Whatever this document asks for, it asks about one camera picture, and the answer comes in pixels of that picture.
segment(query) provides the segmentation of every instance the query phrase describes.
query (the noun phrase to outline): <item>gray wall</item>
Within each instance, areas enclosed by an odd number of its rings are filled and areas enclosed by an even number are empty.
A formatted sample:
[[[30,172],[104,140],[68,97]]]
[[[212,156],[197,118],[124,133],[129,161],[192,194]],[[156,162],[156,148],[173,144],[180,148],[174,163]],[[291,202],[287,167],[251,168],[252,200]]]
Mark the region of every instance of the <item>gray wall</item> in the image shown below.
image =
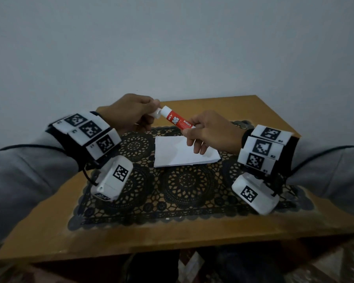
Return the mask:
[[[128,92],[257,94],[354,144],[354,0],[0,0],[0,147]]]

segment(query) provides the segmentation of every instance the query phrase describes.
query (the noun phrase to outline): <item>red glue stick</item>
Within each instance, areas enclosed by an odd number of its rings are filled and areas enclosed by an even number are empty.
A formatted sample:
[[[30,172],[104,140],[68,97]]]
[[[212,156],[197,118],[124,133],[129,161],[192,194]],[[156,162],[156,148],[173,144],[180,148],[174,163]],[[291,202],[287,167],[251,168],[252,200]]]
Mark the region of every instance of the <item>red glue stick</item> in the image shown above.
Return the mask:
[[[167,106],[164,106],[163,109],[158,108],[154,113],[150,115],[156,119],[159,119],[160,115],[163,115],[169,122],[173,123],[181,130],[187,128],[195,128],[194,125],[187,122],[185,119],[183,119],[180,115],[175,113],[172,109],[170,109]]]

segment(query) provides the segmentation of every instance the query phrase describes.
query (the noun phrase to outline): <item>gray sleeve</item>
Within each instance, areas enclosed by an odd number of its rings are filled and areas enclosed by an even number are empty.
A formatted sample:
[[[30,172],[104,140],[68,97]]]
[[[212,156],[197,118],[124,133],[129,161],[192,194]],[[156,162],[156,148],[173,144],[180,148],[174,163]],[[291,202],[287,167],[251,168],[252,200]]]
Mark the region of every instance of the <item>gray sleeve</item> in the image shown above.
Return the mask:
[[[33,144],[62,148],[44,132]],[[78,172],[77,162],[62,152],[16,148],[0,152],[0,242],[41,201]]]
[[[333,148],[301,138],[291,169],[310,156]],[[340,209],[354,214],[354,148],[330,152],[299,169],[287,179],[288,185],[301,185],[314,195],[329,199]]]

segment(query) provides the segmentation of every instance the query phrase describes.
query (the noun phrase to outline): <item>black lace placemat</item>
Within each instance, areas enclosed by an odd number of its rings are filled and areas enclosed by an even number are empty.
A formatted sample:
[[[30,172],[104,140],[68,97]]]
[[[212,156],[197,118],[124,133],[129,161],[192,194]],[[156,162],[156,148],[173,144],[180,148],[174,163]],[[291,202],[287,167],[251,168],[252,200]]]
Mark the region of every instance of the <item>black lace placemat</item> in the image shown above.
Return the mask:
[[[234,124],[242,129],[254,128],[246,120]],[[92,197],[91,186],[87,185],[68,228],[257,214],[231,190],[243,173],[234,155],[220,152],[222,159],[213,164],[154,168],[155,136],[178,135],[181,132],[175,126],[123,135],[118,153],[131,160],[134,168],[120,197],[112,203],[101,201]],[[313,208],[301,188],[284,186],[275,210],[297,212]]]

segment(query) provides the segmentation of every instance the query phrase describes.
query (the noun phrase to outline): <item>glue stick label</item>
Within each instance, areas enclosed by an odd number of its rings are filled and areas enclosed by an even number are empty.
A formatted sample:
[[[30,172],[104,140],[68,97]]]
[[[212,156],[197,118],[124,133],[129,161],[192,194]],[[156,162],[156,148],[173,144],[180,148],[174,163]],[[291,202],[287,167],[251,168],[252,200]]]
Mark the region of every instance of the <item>glue stick label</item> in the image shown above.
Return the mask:
[[[187,129],[187,128],[192,128],[193,125],[187,122],[185,119],[183,119],[180,115],[175,113],[174,111],[171,111],[167,118],[168,121],[172,122],[174,125],[176,125],[178,128],[181,130]]]

